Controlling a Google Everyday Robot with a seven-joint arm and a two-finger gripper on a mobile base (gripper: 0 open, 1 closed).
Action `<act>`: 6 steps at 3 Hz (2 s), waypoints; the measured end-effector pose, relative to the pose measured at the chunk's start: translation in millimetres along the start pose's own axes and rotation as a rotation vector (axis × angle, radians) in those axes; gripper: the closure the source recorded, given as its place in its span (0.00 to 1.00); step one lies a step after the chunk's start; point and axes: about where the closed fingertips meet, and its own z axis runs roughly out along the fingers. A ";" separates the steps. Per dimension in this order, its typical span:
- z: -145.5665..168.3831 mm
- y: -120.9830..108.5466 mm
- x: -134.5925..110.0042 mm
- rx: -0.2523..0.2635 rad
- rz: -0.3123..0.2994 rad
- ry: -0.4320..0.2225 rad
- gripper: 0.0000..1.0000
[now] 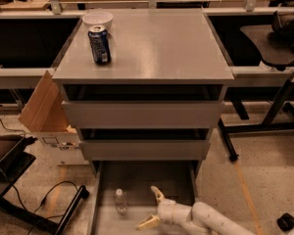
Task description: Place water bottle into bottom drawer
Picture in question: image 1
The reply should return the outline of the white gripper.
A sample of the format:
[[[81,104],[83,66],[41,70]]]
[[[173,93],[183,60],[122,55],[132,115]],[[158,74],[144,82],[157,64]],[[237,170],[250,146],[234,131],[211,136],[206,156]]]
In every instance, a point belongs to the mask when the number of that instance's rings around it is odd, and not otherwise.
[[[163,192],[156,186],[151,187],[158,203],[158,215],[149,214],[143,221],[136,225],[137,230],[150,229],[158,226],[161,222],[167,225],[184,226],[192,220],[192,208],[178,204],[176,201],[165,199]]]

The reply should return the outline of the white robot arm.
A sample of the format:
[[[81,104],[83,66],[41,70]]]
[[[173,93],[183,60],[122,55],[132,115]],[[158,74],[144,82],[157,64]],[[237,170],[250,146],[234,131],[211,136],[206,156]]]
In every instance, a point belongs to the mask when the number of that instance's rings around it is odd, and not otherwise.
[[[219,235],[256,235],[203,202],[187,206],[167,199],[156,186],[152,186],[151,191],[158,204],[157,213],[148,215],[138,223],[138,230],[157,227],[163,223],[177,225],[187,235],[212,235],[212,232]]]

